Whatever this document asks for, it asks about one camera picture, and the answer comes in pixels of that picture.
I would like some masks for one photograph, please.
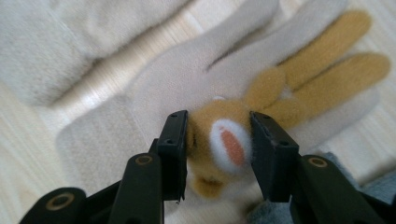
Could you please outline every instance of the knit glove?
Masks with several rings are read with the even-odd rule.
[[[217,95],[241,98],[261,71],[304,47],[346,6],[345,0],[310,1],[276,32],[235,48],[272,18],[276,2],[247,0],[219,26],[152,60],[123,96],[66,127],[57,148],[71,183],[93,193],[116,182],[128,159],[159,136],[169,114],[193,111]]]
[[[29,105],[48,105],[105,58],[187,0],[2,1],[0,79]]]
[[[289,129],[385,77],[389,60],[380,54],[359,53],[334,64],[369,26],[367,14],[350,11],[296,55],[258,75],[242,99],[218,99],[192,112],[187,155],[195,191],[217,198],[227,185],[246,178],[253,157],[250,111]]]

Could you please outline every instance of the tan plush animal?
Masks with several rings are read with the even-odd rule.
[[[383,78],[389,71],[383,55],[360,53],[336,62],[370,24],[366,13],[349,11],[307,47],[259,74],[243,99],[219,98],[193,111],[187,132],[192,188],[217,198],[225,186],[243,177],[252,159],[250,111],[267,114],[288,129]]]

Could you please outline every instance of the wooden floor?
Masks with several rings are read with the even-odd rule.
[[[152,57],[197,36],[230,15],[243,1],[195,0],[161,26],[139,36],[103,60],[73,90],[49,107],[20,103],[0,82],[0,223],[16,223],[45,193],[67,186],[54,139],[68,123],[101,104],[126,85]],[[281,0],[291,16],[305,0]],[[374,25],[355,49],[387,54],[396,64],[396,1],[354,0],[350,7],[372,15]],[[361,183],[396,168],[396,69],[377,85],[379,105],[364,119],[320,147],[334,152]],[[243,205],[259,198],[183,207],[167,223],[235,223]]]

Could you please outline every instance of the white fabric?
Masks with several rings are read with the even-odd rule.
[[[2,1],[0,79],[24,102],[48,105],[104,58],[187,0]]]
[[[66,158],[64,167],[72,183],[93,193],[116,182],[127,160],[147,151],[153,138],[159,136],[167,115],[180,109],[193,110],[217,95],[241,98],[258,72],[306,45],[345,6],[345,0],[313,0],[278,32],[227,54],[236,42],[269,21],[276,9],[274,0],[247,0],[220,26],[169,49],[131,81],[126,96],[109,99],[58,135],[57,148]],[[342,111],[365,111],[371,106],[351,104]],[[362,116],[349,114],[351,120]],[[328,135],[312,139],[310,146],[345,128],[347,122],[337,122],[337,115],[334,117],[321,117],[334,125]],[[312,129],[328,129],[323,122]],[[230,195],[234,186],[224,192]]]

